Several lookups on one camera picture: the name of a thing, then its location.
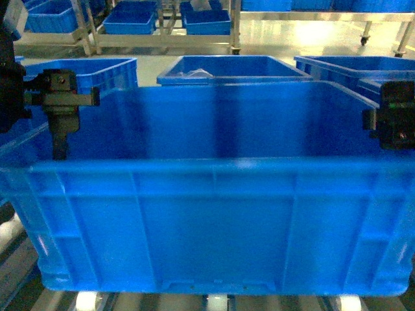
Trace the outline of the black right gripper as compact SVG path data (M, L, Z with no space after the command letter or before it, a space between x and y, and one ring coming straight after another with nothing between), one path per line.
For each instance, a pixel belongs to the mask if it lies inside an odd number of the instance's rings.
M378 108L362 111L362 128L385 150L414 149L414 81L386 81Z

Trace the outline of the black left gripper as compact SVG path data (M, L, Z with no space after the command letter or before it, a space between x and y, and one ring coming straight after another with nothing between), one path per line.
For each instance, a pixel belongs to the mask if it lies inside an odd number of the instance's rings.
M80 107L99 106L100 90L78 93L77 76L69 69L45 69L36 78L24 82L25 102L40 106L48 119L53 159L65 160L69 151L67 136L80 129Z

